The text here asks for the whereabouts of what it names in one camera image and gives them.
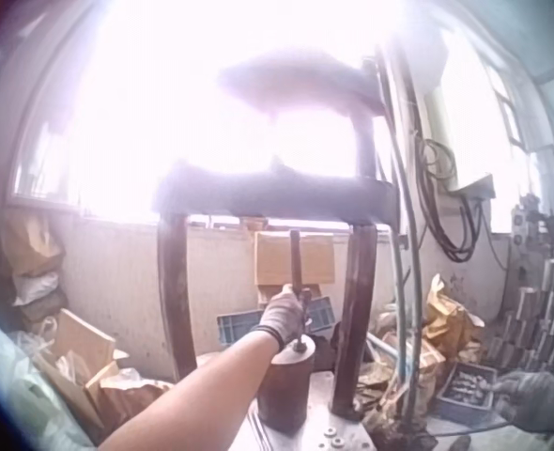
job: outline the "metal base plate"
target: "metal base plate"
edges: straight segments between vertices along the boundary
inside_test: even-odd
[[[304,425],[291,436],[262,425],[256,416],[256,401],[254,401],[250,407],[250,414],[241,425],[239,434],[229,449],[231,451],[254,449],[376,451],[361,423],[348,421],[330,412],[328,406],[332,389],[333,374],[330,371],[311,375],[308,416]]]

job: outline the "work glove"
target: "work glove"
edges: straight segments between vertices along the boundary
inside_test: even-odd
[[[292,287],[285,285],[282,292],[269,301],[255,329],[273,335],[281,350],[301,334],[303,315],[302,305]]]
[[[554,434],[554,376],[514,371],[492,386],[499,394],[495,410],[509,423],[528,432]]]

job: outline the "window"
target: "window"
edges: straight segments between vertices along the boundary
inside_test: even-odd
[[[448,60],[440,88],[458,182],[467,186],[491,174],[496,192],[491,228],[509,233],[519,196],[534,191],[534,163],[525,153],[516,110],[500,74],[484,64],[460,32],[443,31],[443,37]]]
[[[239,173],[263,169],[277,155],[300,171],[352,177],[355,139],[347,118],[309,109],[269,120],[215,83],[221,69],[286,46],[319,48],[359,66],[378,36],[367,14],[374,2],[352,3],[114,2],[74,104],[60,105],[68,110],[60,115],[46,105],[34,114],[15,194],[142,222],[155,221],[156,187],[179,159]],[[387,150],[382,122],[376,119],[377,148]]]

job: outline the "ceiling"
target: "ceiling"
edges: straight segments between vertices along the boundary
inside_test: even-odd
[[[525,66],[554,122],[554,0],[459,0]]]

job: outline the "white wall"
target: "white wall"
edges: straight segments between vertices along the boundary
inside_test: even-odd
[[[114,336],[118,346],[131,355],[130,364],[144,374],[170,377],[158,291],[155,227],[118,225],[68,214],[56,214],[52,221],[66,248],[61,283],[69,308]],[[422,254],[423,292],[428,290],[431,277],[442,272],[453,281],[451,288],[459,302],[491,320],[498,314],[504,281],[484,239],[485,234],[471,263],[454,266],[428,235]],[[506,241],[496,241],[496,245],[501,257],[506,258]],[[321,288],[331,296],[339,318],[347,237],[336,236],[334,246],[336,280]],[[253,237],[246,231],[193,228],[188,265],[196,353],[219,350],[216,316],[256,307]],[[381,242],[373,311],[387,303],[392,294],[390,247]]]

